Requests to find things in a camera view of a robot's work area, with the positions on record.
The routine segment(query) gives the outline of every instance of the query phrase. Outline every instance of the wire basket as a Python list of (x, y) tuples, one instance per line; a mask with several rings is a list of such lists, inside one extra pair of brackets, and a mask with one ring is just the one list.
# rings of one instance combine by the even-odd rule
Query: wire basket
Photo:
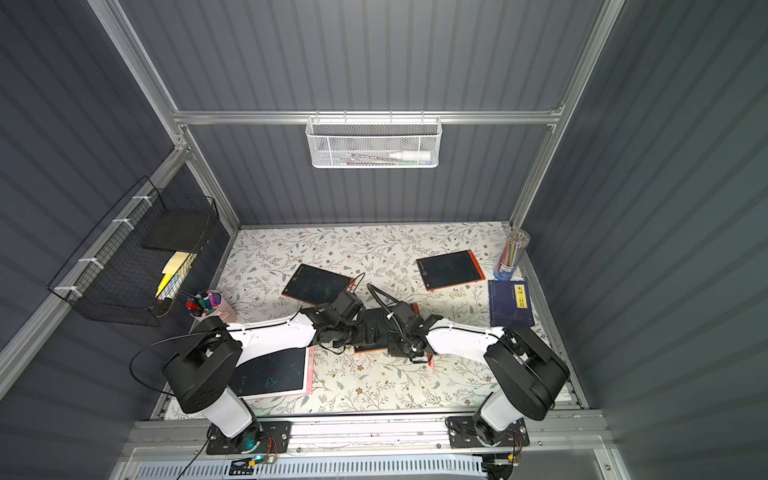
[[(162, 270), (174, 251), (147, 248), (142, 243), (169, 215), (184, 215), (200, 224), (194, 238), (188, 239), (190, 247), (185, 251), (189, 255), (158, 292)], [(48, 289), (89, 320), (160, 326), (160, 318), (170, 311), (217, 218), (216, 203), (210, 197), (152, 188), (125, 218), (113, 220), (117, 228), (92, 256), (78, 258), (84, 249), (81, 244)], [(79, 269), (74, 281), (66, 272), (70, 265)]]
[(434, 168), (438, 164), (440, 118), (413, 123), (339, 123), (322, 117), (306, 122), (306, 140), (317, 168)]

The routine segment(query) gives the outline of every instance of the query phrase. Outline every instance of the gray corrugated wall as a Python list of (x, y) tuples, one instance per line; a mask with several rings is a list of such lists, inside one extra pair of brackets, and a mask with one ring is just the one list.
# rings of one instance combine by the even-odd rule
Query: gray corrugated wall
[[(1, 1), (0, 64), (4, 346), (82, 237), (173, 144), (85, 1)], [(169, 188), (200, 193), (186, 167)], [(227, 240), (220, 225), (188, 289), (210, 282)], [(66, 316), (0, 401), (0, 477), (107, 478), (157, 398), (127, 361), (188, 327), (181, 305), (160, 329)], [(138, 374), (162, 386), (166, 359), (148, 353)]]
[(598, 0), (124, 0), (182, 110), (546, 110)]
[(0, 2), (0, 347), (173, 144), (85, 2)]
[(190, 127), (243, 224), (507, 220), (544, 125), (445, 126), (437, 168), (319, 169), (301, 126)]
[[(556, 108), (599, 0), (124, 9), (182, 110)], [(192, 131), (243, 224), (506, 220), (544, 126), (446, 126), (436, 169), (317, 170), (301, 127)]]
[(629, 2), (525, 221), (635, 479), (765, 476), (766, 18)]

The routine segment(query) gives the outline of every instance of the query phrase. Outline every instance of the floral tablecloth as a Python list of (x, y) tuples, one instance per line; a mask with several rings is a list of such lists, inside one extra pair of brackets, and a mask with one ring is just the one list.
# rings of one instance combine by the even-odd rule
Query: floral tablecloth
[[(300, 302), (280, 293), (300, 263), (356, 276), (394, 297), (416, 302), (423, 316), (437, 313), (457, 323), (488, 325), (486, 282), (427, 292), (415, 260), (470, 249), (486, 278), (505, 241), (502, 223), (430, 223), (371, 227), (319, 227), (241, 230), (224, 267), (218, 289), (240, 315), (240, 323), (258, 323), (291, 315)], [(366, 307), (376, 302), (364, 286)], [(548, 343), (538, 323), (533, 330)], [(315, 349), (313, 390), (309, 395), (248, 402), (257, 415), (478, 406), (498, 388), (491, 371), (468, 359), (435, 356), (434, 369), (385, 352), (341, 356)], [(566, 389), (558, 401), (571, 397)], [(185, 419), (176, 399), (165, 419)]]

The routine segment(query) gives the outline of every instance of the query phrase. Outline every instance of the zip tie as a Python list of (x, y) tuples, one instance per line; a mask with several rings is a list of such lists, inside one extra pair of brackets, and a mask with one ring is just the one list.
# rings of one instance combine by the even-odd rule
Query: zip tie
[(141, 198), (142, 200), (146, 200), (150, 207), (152, 206), (152, 200), (150, 200), (149, 195), (137, 195), (131, 198)]
[(55, 286), (53, 287), (53, 290), (67, 290), (69, 292), (74, 292), (74, 294), (77, 295), (78, 298), (83, 297), (83, 294), (80, 293), (80, 291), (76, 286)]
[(96, 258), (96, 257), (81, 258), (81, 259), (78, 260), (78, 262), (91, 262), (91, 263), (94, 263), (99, 268), (99, 270), (103, 270), (104, 269), (104, 265), (102, 265), (101, 262), (98, 261), (98, 258)]
[(114, 220), (112, 220), (112, 223), (114, 223), (114, 222), (123, 222), (126, 225), (128, 225), (131, 228), (131, 230), (134, 229), (134, 226), (131, 225), (131, 219), (129, 219), (129, 218), (115, 218)]

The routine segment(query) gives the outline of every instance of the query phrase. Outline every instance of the clear pencil cup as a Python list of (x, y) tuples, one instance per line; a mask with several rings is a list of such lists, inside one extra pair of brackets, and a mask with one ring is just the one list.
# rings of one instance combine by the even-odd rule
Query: clear pencil cup
[(496, 277), (496, 280), (512, 280), (512, 275), (515, 274), (518, 262), (530, 241), (531, 236), (527, 232), (519, 228), (512, 229), (509, 237), (507, 237), (504, 250), (498, 258), (496, 268), (493, 269), (493, 276)]

